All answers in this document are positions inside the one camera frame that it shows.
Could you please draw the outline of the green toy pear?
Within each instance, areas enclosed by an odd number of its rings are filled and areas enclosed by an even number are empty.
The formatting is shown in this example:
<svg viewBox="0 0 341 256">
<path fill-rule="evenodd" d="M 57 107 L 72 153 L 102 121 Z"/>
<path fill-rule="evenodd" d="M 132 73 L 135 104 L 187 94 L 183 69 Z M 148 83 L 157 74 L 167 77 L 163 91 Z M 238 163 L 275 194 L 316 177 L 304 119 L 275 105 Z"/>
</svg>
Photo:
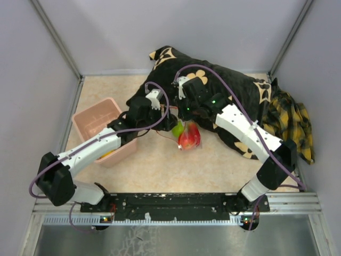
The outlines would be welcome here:
<svg viewBox="0 0 341 256">
<path fill-rule="evenodd" d="M 178 121 L 177 125 L 172 128 L 171 132 L 175 138 L 178 138 L 184 131 L 184 125 L 181 121 Z"/>
</svg>

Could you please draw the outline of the clear zip bag red zipper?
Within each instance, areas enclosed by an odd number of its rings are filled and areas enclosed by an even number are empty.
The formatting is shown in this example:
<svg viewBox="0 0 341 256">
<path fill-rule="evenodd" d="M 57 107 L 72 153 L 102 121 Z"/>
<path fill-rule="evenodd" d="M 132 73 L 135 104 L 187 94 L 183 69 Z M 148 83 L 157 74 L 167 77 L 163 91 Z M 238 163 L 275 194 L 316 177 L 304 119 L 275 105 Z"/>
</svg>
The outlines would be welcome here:
<svg viewBox="0 0 341 256">
<path fill-rule="evenodd" d="M 182 121 L 179 119 L 179 110 L 175 106 L 170 106 L 169 114 L 173 114 L 177 118 L 177 123 L 170 132 L 156 133 L 166 139 L 177 143 L 179 150 L 190 150 L 200 146 L 201 135 L 194 121 Z"/>
</svg>

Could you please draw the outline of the red yellow toy apple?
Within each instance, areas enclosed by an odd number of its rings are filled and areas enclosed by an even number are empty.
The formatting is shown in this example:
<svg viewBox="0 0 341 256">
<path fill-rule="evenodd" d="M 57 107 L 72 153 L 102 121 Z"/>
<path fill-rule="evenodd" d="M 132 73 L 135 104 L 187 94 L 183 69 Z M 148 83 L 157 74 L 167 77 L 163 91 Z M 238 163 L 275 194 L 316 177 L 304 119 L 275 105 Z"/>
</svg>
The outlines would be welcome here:
<svg viewBox="0 0 341 256">
<path fill-rule="evenodd" d="M 190 150 L 195 147 L 197 145 L 192 134 L 184 132 L 178 137 L 178 148 L 180 150 Z"/>
</svg>

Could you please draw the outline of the red toy pepper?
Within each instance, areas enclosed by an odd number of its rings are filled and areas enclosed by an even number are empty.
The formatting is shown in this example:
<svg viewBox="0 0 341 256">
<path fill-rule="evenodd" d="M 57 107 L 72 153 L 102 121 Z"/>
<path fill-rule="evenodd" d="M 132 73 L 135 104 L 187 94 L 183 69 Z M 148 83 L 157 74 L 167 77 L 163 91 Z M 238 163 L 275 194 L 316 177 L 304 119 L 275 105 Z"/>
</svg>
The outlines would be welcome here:
<svg viewBox="0 0 341 256">
<path fill-rule="evenodd" d="M 194 140 L 195 140 L 196 145 L 197 146 L 200 145 L 201 135 L 200 135 L 200 132 L 199 132 L 195 122 L 190 122 L 188 124 L 188 131 L 191 135 L 194 136 Z"/>
</svg>

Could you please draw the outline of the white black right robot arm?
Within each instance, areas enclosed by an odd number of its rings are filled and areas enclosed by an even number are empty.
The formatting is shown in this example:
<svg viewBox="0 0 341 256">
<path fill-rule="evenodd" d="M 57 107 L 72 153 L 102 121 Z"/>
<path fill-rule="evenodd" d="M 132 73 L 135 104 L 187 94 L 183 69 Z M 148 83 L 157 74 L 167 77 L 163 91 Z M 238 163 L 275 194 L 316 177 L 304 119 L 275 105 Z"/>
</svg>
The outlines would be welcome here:
<svg viewBox="0 0 341 256">
<path fill-rule="evenodd" d="M 246 145 L 262 163 L 231 203 L 236 212 L 252 210 L 259 197 L 279 188 L 293 172 L 295 143 L 282 141 L 264 131 L 256 122 L 250 122 L 231 99 L 222 93 L 210 93 L 199 78 L 181 76 L 173 83 L 178 88 L 176 102 L 183 120 L 201 117 L 212 121 Z"/>
</svg>

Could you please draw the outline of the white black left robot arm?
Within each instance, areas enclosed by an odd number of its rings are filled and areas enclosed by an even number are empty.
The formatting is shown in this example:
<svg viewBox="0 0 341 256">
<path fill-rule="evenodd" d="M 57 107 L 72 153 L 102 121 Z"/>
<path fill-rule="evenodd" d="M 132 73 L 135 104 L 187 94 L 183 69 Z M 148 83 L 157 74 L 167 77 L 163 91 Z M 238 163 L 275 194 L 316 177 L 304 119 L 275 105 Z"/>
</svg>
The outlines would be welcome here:
<svg viewBox="0 0 341 256">
<path fill-rule="evenodd" d="M 171 114 L 169 105 L 159 107 L 146 97 L 137 97 L 128 111 L 99 134 L 67 152 L 45 154 L 34 183 L 54 206 L 67 202 L 87 203 L 103 212 L 111 205 L 104 187 L 99 183 L 75 182 L 74 177 L 105 153 L 126 146 L 140 131 L 170 131 L 176 125 L 177 118 Z"/>
</svg>

